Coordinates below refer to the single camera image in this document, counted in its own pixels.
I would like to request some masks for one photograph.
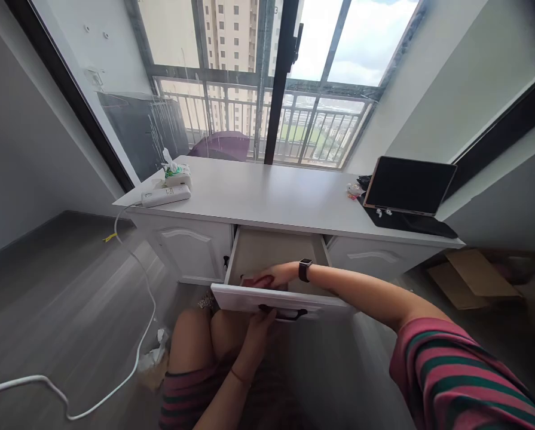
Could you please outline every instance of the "apartment building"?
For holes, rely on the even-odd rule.
[[[195,42],[194,14],[190,2],[155,0],[157,4],[140,3],[154,62],[173,66],[199,67]],[[261,0],[203,0],[202,41],[207,66],[229,72],[259,72],[257,67],[258,34],[261,31],[259,6]],[[276,0],[270,52],[264,64],[269,76],[274,76],[277,58],[283,1]],[[162,81],[164,95],[180,103],[188,139],[193,145],[207,130],[206,104],[203,85],[197,82]],[[240,131],[246,136],[255,134],[257,90],[253,87],[227,86],[207,83],[211,112],[211,132]],[[264,94],[264,105],[271,102],[271,92]],[[267,133],[269,107],[261,115],[261,136]]]

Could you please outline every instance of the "power cord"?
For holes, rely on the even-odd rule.
[[[154,320],[154,317],[155,317],[155,299],[154,299],[154,296],[152,294],[152,291],[151,291],[151,287],[150,287],[150,284],[149,284],[149,278],[148,278],[148,272],[146,271],[146,269],[143,267],[142,263],[140,262],[140,260],[136,257],[136,255],[130,251],[126,245],[124,245],[124,243],[122,242],[122,240],[120,239],[120,237],[118,236],[118,219],[120,219],[120,216],[130,207],[132,206],[136,206],[140,204],[140,202],[136,202],[136,203],[132,203],[128,206],[126,206],[125,208],[123,208],[120,213],[118,213],[118,216],[116,217],[116,219],[114,220],[114,234],[115,234],[115,237],[116,239],[118,240],[118,242],[120,242],[120,244],[124,247],[124,249],[128,252],[129,255],[131,255],[132,257],[134,257],[134,259],[137,261],[137,263],[140,265],[140,267],[142,268],[142,271],[143,271],[143,276],[146,280],[146,287],[148,289],[148,294],[150,296],[150,298],[152,299],[152,303],[154,305],[154,310],[152,311],[152,316],[150,317],[149,319],[149,323],[148,323],[148,326],[146,327],[146,330],[143,332],[143,335],[142,337],[140,338],[140,343],[138,344],[137,346],[137,350],[136,350],[136,362],[134,363],[134,368],[132,369],[132,371],[130,372],[130,374],[127,376],[127,378],[125,378],[116,388],[114,388],[106,397],[104,397],[102,400],[100,400],[95,406],[91,407],[90,409],[88,409],[86,412],[82,412],[81,414],[79,415],[70,415],[68,413],[68,407],[69,407],[69,403],[68,403],[68,398],[66,397],[66,395],[56,386],[54,385],[54,383],[47,377],[47,376],[44,376],[44,375],[31,375],[31,376],[25,376],[25,377],[22,377],[22,378],[18,378],[18,379],[13,379],[11,381],[8,381],[8,382],[3,382],[3,383],[0,383],[0,392],[1,391],[4,391],[4,390],[7,390],[9,388],[14,388],[14,387],[17,387],[17,386],[22,386],[22,385],[27,385],[27,384],[30,384],[30,383],[36,383],[36,382],[43,382],[45,383],[48,388],[50,388],[54,393],[56,393],[58,395],[58,397],[60,397],[60,399],[62,400],[62,402],[64,403],[64,410],[65,410],[65,413],[66,413],[66,419],[68,421],[76,421],[76,420],[79,420],[81,418],[84,418],[85,416],[88,416],[89,414],[91,414],[92,412],[94,412],[96,409],[98,409],[102,404],[104,404],[104,402],[106,400],[108,400],[110,397],[112,397],[120,388],[122,388],[126,382],[128,382],[130,380],[130,378],[134,375],[134,372],[136,371],[137,369],[137,362],[139,361],[139,358],[140,358],[140,348],[142,347],[142,344],[143,344],[143,340],[146,338],[146,335],[148,334],[148,330],[150,328],[150,326],[152,325],[152,321]]]

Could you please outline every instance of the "purple chair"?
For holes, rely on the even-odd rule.
[[[188,152],[188,155],[203,158],[245,161],[250,138],[239,131],[218,131],[204,137]]]

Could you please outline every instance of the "plastic bag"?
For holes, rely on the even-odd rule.
[[[158,330],[159,345],[149,351],[147,354],[140,356],[137,362],[137,375],[140,383],[148,387],[151,391],[159,390],[167,370],[167,361],[169,351],[167,341],[169,335],[163,328]]]

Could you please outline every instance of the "gray floor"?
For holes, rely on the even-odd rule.
[[[112,224],[64,213],[0,252],[0,382],[46,374],[67,394],[72,414],[127,376],[151,313],[136,262],[116,240],[102,241]],[[123,223],[120,234],[149,268],[157,325],[172,330],[180,311],[205,288],[170,282],[133,227]],[[397,282],[449,312],[535,392],[535,340],[511,313],[457,313],[419,272]],[[391,330],[358,314],[352,322],[295,324],[290,340],[290,384],[319,428],[414,428],[388,375],[396,340]],[[159,403],[157,394],[132,379],[91,416],[67,424],[51,392],[25,386],[0,394],[0,428],[156,428]]]

